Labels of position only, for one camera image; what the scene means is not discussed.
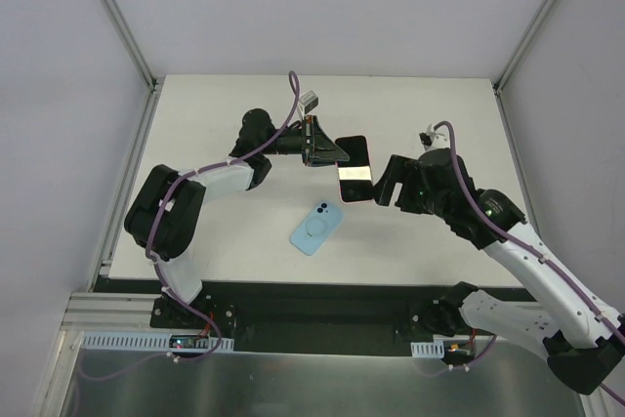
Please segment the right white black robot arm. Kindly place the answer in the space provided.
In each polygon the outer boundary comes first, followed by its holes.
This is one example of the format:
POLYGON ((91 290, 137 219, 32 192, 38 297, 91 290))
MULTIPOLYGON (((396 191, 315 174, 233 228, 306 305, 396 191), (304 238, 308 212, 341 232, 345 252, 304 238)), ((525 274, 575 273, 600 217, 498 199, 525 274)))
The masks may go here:
POLYGON ((599 388, 623 359, 623 313, 582 285, 507 195, 476 188, 451 149, 430 149, 417 159, 392 155, 374 200, 442 219, 511 273, 544 310, 530 313, 461 281, 417 313, 424 329, 452 336, 473 328, 503 337, 545 360, 581 395, 599 388))

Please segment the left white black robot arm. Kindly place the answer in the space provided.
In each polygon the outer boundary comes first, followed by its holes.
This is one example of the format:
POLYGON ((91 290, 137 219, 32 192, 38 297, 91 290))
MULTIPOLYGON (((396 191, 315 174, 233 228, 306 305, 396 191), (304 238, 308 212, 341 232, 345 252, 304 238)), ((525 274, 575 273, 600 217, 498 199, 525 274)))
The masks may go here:
POLYGON ((125 217, 123 227, 144 249, 174 302, 173 317, 183 327, 213 324, 198 299, 202 280, 195 271, 192 241, 202 207, 217 198, 251 190, 271 169, 271 155, 300 155, 307 167, 347 162, 345 150, 321 129, 317 117, 306 115, 277 129, 263 109, 247 111, 229 157, 198 170, 179 172, 164 164, 152 168, 125 217))

